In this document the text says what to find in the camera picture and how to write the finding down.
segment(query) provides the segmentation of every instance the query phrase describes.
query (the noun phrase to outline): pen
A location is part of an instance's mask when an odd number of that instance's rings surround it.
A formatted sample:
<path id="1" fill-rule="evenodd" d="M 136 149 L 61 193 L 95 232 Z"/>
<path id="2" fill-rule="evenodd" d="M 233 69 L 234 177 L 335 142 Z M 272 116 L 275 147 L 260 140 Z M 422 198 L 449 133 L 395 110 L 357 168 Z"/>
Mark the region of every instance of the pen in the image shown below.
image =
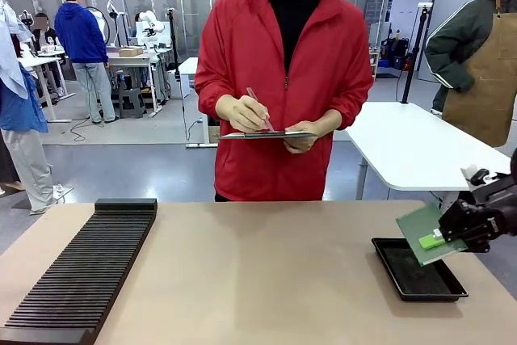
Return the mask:
<path id="1" fill-rule="evenodd" d="M 259 101 L 259 99 L 257 99 L 257 95 L 253 92 L 253 89 L 251 89 L 249 86 L 246 88 L 246 90 L 248 91 L 248 95 L 254 99 L 255 101 Z M 271 122 L 269 121 L 268 118 L 265 119 L 266 121 L 266 126 L 267 126 L 267 129 L 269 129 L 272 133 L 275 131 L 275 129 L 273 128 L 273 126 L 271 125 Z"/>

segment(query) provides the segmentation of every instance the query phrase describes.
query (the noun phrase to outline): red jacket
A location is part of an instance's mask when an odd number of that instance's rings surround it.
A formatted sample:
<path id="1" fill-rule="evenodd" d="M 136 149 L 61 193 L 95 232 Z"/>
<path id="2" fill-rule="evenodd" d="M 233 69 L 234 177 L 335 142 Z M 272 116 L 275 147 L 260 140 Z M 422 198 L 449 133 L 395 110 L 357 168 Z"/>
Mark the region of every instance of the red jacket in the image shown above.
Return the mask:
<path id="1" fill-rule="evenodd" d="M 362 12 L 345 0 L 321 0 L 305 25 L 288 74 L 280 28 L 268 0 L 217 0 L 201 37 L 195 89 L 200 111 L 217 117 L 222 95 L 250 86 L 276 130 L 316 121 L 333 108 L 349 127 L 373 78 Z M 221 121 L 221 135 L 236 132 Z M 321 200 L 332 134 L 300 155 L 281 140 L 221 141 L 216 191 L 236 201 Z"/>

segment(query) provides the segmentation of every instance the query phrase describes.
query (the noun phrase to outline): black plastic tray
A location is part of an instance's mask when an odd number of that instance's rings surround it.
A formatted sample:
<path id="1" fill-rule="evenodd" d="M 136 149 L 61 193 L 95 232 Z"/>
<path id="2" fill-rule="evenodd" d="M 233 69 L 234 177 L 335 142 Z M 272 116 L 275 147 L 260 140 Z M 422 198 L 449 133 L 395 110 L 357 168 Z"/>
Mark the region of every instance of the black plastic tray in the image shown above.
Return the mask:
<path id="1" fill-rule="evenodd" d="M 443 260 L 420 267 L 404 238 L 373 238 L 372 243 L 403 301 L 456 302 L 469 296 Z"/>

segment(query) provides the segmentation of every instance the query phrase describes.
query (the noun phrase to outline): blue jacket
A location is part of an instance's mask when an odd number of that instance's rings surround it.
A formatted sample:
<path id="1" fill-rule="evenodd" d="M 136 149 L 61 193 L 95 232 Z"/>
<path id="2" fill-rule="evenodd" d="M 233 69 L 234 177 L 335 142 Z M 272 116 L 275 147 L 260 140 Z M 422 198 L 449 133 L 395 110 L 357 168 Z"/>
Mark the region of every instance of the blue jacket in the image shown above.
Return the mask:
<path id="1" fill-rule="evenodd" d="M 6 131 L 24 133 L 35 129 L 47 133 L 47 120 L 36 97 L 36 84 L 31 75 L 20 65 L 28 99 L 22 99 L 0 79 L 0 128 Z"/>
<path id="2" fill-rule="evenodd" d="M 57 12 L 55 27 L 57 37 L 72 62 L 107 62 L 103 34 L 94 15 L 85 7 L 63 3 Z"/>

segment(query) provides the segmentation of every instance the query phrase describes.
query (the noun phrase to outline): glossy blue floor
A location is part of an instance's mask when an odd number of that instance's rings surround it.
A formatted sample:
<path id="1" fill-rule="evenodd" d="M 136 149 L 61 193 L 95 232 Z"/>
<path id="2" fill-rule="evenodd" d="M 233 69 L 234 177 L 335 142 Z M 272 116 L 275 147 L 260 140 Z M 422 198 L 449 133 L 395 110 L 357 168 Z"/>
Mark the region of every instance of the glossy blue floor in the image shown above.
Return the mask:
<path id="1" fill-rule="evenodd" d="M 56 182 L 75 189 L 65 198 L 95 202 L 99 197 L 156 197 L 166 202 L 212 201 L 214 149 L 183 145 L 47 145 Z M 330 162 L 325 200 L 353 200 L 360 155 L 349 141 L 336 141 Z M 391 191 L 369 171 L 365 200 L 412 199 L 428 203 L 427 192 Z M 12 208 L 24 193 L 0 198 L 0 253 L 34 221 L 27 210 Z M 517 298 L 517 238 L 494 242 L 483 263 Z"/>

